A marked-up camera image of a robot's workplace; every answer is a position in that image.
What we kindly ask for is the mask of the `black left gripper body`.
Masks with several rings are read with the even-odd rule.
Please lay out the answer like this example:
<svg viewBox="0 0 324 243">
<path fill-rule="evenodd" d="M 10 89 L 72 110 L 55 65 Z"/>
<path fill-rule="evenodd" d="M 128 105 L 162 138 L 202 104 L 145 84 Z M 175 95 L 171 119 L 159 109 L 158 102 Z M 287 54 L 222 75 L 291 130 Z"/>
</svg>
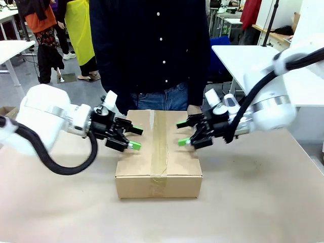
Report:
<svg viewBox="0 0 324 243">
<path fill-rule="evenodd" d="M 116 132 L 113 128 L 115 124 L 114 117 L 115 113 L 112 111 L 108 111 L 106 115 L 92 111 L 90 115 L 89 138 L 116 140 Z"/>
</svg>

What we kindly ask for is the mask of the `large brown cardboard box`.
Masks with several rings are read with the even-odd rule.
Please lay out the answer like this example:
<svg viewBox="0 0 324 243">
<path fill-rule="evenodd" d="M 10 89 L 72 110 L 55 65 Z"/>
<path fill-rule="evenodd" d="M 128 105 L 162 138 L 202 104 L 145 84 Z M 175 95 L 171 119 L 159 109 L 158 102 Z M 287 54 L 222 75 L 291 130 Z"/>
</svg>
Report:
<svg viewBox="0 0 324 243">
<path fill-rule="evenodd" d="M 178 129 L 177 123 L 187 119 L 185 111 L 165 111 L 167 123 L 168 168 L 164 196 L 159 198 L 197 198 L 203 175 L 200 162 L 191 146 L 179 146 L 178 141 L 193 135 L 191 127 Z M 150 167 L 153 140 L 154 110 L 131 110 L 127 119 L 143 130 L 141 136 L 126 137 L 142 145 L 140 150 L 126 150 L 117 162 L 115 184 L 119 198 L 149 197 Z"/>
</svg>

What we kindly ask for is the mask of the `person's right forearm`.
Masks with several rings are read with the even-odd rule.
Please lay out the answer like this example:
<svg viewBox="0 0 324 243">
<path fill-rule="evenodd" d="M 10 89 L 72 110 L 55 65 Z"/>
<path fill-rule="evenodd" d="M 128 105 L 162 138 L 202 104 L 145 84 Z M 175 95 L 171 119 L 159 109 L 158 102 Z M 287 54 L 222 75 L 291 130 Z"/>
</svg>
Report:
<svg viewBox="0 0 324 243">
<path fill-rule="evenodd" d="M 127 115 L 133 100 L 129 92 L 124 88 L 118 73 L 105 65 L 98 65 L 98 68 L 103 89 L 107 93 L 113 91 L 117 94 L 116 107 L 121 114 Z"/>
</svg>

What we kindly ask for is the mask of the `person's left forearm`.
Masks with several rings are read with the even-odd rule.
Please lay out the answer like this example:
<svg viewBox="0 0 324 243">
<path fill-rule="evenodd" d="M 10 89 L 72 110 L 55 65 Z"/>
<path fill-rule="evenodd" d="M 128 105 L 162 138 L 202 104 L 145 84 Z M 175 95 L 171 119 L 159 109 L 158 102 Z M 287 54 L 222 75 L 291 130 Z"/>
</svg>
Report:
<svg viewBox="0 0 324 243">
<path fill-rule="evenodd" d="M 202 106 L 208 75 L 208 64 L 197 64 L 191 67 L 188 80 L 188 105 Z"/>
</svg>

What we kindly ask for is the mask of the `small printed cardboard box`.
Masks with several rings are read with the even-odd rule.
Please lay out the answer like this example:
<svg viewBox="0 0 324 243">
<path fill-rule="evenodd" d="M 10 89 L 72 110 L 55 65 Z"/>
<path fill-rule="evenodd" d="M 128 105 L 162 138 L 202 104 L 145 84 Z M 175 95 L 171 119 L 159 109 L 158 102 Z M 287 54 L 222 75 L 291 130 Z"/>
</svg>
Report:
<svg viewBox="0 0 324 243">
<path fill-rule="evenodd" d="M 19 109 L 17 107 L 11 107 L 11 106 L 0 107 L 0 115 L 7 116 L 13 120 L 16 119 L 18 112 Z"/>
</svg>

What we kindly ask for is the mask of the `person's left hand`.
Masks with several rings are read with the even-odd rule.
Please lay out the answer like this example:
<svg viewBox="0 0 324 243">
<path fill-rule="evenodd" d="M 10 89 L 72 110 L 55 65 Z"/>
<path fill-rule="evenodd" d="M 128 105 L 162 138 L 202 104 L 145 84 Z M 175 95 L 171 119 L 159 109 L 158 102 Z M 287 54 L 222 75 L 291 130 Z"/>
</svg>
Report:
<svg viewBox="0 0 324 243">
<path fill-rule="evenodd" d="M 187 108 L 187 114 L 188 116 L 190 115 L 195 115 L 195 114 L 201 114 L 201 108 L 199 106 L 195 106 L 195 105 L 189 105 Z"/>
</svg>

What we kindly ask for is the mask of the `metal floor plate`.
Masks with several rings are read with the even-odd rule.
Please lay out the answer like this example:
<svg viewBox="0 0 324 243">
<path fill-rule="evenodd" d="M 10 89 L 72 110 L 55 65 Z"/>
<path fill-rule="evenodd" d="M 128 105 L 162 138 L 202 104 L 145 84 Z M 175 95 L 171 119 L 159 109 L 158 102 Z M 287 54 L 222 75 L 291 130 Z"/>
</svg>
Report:
<svg viewBox="0 0 324 243">
<path fill-rule="evenodd" d="M 66 84 L 76 82 L 77 78 L 75 73 L 61 74 L 57 77 L 58 84 Z"/>
</svg>

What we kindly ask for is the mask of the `large white side table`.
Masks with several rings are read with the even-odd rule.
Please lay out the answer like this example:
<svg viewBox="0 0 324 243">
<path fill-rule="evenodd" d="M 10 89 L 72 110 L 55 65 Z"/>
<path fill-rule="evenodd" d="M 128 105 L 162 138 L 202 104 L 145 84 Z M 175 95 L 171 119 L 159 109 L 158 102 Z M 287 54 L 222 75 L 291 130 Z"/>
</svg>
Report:
<svg viewBox="0 0 324 243">
<path fill-rule="evenodd" d="M 244 74 L 254 65 L 270 61 L 278 53 L 272 47 L 212 46 L 213 51 L 233 77 L 229 92 L 239 86 L 245 91 Z M 297 107 L 324 107 L 324 79 L 306 68 L 288 72 L 283 76 L 291 102 Z"/>
</svg>

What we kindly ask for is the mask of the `person in dark shirt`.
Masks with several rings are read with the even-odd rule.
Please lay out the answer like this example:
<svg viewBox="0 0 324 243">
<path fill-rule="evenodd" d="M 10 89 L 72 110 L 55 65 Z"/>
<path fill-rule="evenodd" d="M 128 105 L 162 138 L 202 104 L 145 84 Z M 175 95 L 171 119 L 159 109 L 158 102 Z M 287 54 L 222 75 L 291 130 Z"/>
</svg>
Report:
<svg viewBox="0 0 324 243">
<path fill-rule="evenodd" d="M 129 110 L 188 108 L 191 67 L 210 64 L 205 0 L 90 0 L 97 65 L 118 73 Z"/>
</svg>

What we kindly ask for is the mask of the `person in yellow apron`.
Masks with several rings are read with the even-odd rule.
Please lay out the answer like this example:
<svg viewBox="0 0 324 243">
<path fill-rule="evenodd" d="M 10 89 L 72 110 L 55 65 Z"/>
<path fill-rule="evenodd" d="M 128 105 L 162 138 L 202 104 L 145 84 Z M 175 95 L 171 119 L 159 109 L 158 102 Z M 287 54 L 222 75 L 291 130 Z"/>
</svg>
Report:
<svg viewBox="0 0 324 243">
<path fill-rule="evenodd" d="M 87 82 L 99 80 L 89 13 L 89 0 L 71 0 L 66 4 L 65 24 L 81 70 L 77 78 Z"/>
</svg>

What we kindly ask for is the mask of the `person in red top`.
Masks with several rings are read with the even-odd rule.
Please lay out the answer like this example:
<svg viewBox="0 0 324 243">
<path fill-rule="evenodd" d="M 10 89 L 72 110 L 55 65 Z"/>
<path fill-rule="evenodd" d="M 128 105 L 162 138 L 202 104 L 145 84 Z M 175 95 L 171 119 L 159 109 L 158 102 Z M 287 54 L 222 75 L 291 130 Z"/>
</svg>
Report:
<svg viewBox="0 0 324 243">
<path fill-rule="evenodd" d="M 241 45 L 255 45 L 258 31 L 252 27 L 256 24 L 262 0 L 246 0 L 245 6 L 240 18 L 242 23 Z"/>
</svg>

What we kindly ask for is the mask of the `black stand pole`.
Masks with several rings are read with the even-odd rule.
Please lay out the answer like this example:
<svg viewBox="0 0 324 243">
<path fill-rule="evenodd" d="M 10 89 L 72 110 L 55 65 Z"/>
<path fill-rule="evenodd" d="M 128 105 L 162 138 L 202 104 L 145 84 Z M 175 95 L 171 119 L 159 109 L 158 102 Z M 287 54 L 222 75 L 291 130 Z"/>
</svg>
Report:
<svg viewBox="0 0 324 243">
<path fill-rule="evenodd" d="M 273 25 L 273 22 L 274 22 L 274 18 L 275 18 L 275 15 L 276 15 L 276 11 L 277 11 L 277 8 L 278 8 L 278 4 L 279 4 L 279 0 L 276 0 L 275 1 L 275 4 L 273 6 L 273 11 L 272 11 L 272 15 L 271 15 L 271 18 L 270 18 L 270 21 L 269 21 L 269 25 L 268 25 L 268 28 L 267 28 L 267 31 L 266 31 L 266 35 L 264 37 L 264 41 L 263 41 L 263 44 L 262 44 L 263 47 L 266 47 L 267 46 L 267 40 L 269 38 L 270 31 L 272 29 L 272 25 Z"/>
</svg>

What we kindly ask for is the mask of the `black bag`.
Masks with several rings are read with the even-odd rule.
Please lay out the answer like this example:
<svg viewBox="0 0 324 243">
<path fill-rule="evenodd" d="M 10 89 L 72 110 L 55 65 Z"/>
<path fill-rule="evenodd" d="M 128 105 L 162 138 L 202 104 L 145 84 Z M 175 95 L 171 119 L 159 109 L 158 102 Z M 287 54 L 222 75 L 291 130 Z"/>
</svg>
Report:
<svg viewBox="0 0 324 243">
<path fill-rule="evenodd" d="M 280 34 L 280 35 L 288 35 L 288 36 L 294 35 L 294 30 L 293 30 L 292 26 L 289 26 L 289 25 L 277 28 L 277 29 L 273 30 L 272 32 L 276 33 L 276 34 Z"/>
</svg>

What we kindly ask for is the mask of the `white table with grey legs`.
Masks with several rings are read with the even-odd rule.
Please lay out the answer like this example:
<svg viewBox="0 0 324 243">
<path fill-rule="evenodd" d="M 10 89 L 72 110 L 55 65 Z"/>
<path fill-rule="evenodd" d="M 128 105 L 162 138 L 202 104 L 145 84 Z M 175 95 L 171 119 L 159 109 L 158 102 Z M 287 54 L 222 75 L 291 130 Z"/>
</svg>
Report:
<svg viewBox="0 0 324 243">
<path fill-rule="evenodd" d="M 0 70 L 0 74 L 8 73 L 14 83 L 14 86 L 19 87 L 21 84 L 13 69 L 11 58 L 24 52 L 26 49 L 35 45 L 35 41 L 26 40 L 1 40 L 0 41 L 0 66 L 5 64 L 7 70 Z"/>
</svg>

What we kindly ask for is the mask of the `white background desk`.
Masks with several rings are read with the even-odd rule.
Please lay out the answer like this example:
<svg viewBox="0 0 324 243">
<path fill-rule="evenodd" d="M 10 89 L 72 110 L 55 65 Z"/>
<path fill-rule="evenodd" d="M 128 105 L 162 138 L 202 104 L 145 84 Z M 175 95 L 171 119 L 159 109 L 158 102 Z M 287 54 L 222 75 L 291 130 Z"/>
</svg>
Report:
<svg viewBox="0 0 324 243">
<path fill-rule="evenodd" d="M 15 32 L 15 35 L 16 35 L 16 39 L 21 40 L 19 31 L 18 31 L 18 27 L 17 27 L 17 23 L 15 21 L 15 16 L 18 14 L 19 14 L 18 10 L 10 10 L 8 8 L 0 9 L 0 30 L 2 32 L 4 40 L 7 40 L 7 35 L 6 35 L 5 29 L 3 27 L 3 24 L 7 23 L 7 22 L 11 22 L 12 27 Z"/>
</svg>

